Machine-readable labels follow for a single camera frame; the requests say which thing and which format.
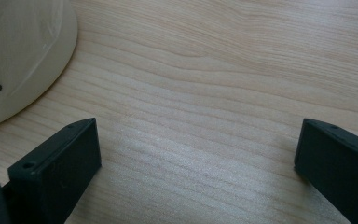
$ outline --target white cylindrical object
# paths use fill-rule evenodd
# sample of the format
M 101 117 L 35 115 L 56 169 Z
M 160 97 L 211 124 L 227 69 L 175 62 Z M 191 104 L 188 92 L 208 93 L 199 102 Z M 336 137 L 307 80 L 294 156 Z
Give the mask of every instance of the white cylindrical object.
M 0 122 L 39 97 L 76 45 L 68 0 L 0 0 Z

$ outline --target small hole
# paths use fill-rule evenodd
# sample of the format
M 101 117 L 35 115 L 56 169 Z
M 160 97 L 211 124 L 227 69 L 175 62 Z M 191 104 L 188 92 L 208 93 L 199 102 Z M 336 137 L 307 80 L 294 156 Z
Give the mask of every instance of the small hole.
M 24 169 L 29 169 L 32 167 L 34 167 L 34 162 L 27 162 L 24 165 L 22 165 L 22 168 L 24 168 Z

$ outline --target white plastic base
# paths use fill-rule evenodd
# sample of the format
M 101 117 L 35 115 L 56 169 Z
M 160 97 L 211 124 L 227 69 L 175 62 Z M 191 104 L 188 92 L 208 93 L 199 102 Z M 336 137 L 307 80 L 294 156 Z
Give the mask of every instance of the white plastic base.
M 68 64 L 76 39 L 76 14 L 70 3 L 63 0 L 62 26 L 55 44 L 31 77 L 6 99 L 0 99 L 0 122 L 19 113 L 48 89 Z

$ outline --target light wooden tabletop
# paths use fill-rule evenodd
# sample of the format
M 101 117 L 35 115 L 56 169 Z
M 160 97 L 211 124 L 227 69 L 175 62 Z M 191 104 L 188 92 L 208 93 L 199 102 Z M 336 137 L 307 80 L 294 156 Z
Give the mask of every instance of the light wooden tabletop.
M 0 124 L 7 167 L 96 118 L 67 223 L 348 223 L 293 169 L 303 118 L 358 134 L 358 0 L 72 0 L 74 56 Z

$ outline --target wood grain surface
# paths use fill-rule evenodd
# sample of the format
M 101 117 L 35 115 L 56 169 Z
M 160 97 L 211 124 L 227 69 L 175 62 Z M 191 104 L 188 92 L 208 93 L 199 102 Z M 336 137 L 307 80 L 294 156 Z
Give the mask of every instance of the wood grain surface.
M 95 117 L 103 168 L 67 223 L 348 223 L 293 160 L 303 118 L 358 134 L 358 0 L 71 3 L 72 60 L 0 124 L 1 184 Z

